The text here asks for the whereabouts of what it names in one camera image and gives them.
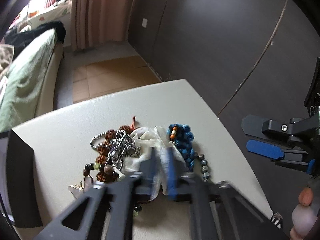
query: black blanket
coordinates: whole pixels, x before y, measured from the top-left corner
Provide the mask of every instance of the black blanket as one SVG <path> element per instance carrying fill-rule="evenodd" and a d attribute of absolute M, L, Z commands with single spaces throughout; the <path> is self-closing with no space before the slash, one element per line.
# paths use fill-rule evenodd
<path fill-rule="evenodd" d="M 15 59 L 36 37 L 52 28 L 56 29 L 58 40 L 64 43 L 66 30 L 61 21 L 44 23 L 34 30 L 23 33 L 16 33 L 16 30 L 13 30 L 4 36 L 4 43 L 14 46 L 13 59 Z"/>

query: black and white striped object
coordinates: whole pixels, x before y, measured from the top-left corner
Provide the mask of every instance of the black and white striped object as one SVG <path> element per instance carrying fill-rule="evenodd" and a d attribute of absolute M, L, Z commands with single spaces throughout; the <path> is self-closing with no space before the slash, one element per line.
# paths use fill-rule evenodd
<path fill-rule="evenodd" d="M 270 221 L 277 227 L 277 228 L 282 228 L 282 216 L 277 212 L 275 214 L 273 214 L 272 218 L 270 219 Z"/>

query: green bead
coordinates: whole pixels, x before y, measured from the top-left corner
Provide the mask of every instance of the green bead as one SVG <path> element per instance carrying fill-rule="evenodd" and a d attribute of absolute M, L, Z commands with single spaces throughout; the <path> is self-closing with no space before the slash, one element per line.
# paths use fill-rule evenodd
<path fill-rule="evenodd" d="M 93 165 L 93 167 L 94 167 L 95 170 L 98 170 L 98 169 L 99 169 L 99 166 L 100 166 L 100 163 L 95 163 L 95 164 Z"/>

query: wall outlet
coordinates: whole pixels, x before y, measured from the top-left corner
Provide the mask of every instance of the wall outlet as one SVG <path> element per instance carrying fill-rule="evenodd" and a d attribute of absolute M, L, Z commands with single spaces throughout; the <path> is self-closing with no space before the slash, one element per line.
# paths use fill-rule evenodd
<path fill-rule="evenodd" d="M 148 22 L 148 20 L 146 18 L 143 18 L 142 27 L 146 28 L 147 27 L 147 22 Z"/>

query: silver chain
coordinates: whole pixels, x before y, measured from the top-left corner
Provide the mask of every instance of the silver chain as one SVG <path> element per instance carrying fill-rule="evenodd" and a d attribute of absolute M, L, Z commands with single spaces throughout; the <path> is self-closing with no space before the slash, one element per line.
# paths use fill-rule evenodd
<path fill-rule="evenodd" d="M 109 153 L 107 155 L 107 165 L 115 166 L 120 171 L 123 167 L 123 159 L 124 157 L 137 157 L 140 154 L 140 147 L 134 145 L 134 140 L 124 131 L 117 130 L 116 138 L 110 140 L 110 146 L 106 147 L 103 143 L 98 145 L 94 145 L 94 143 L 105 136 L 106 132 L 99 133 L 91 140 L 91 148 L 94 150 L 98 150 L 98 147 L 105 147 L 109 149 Z"/>

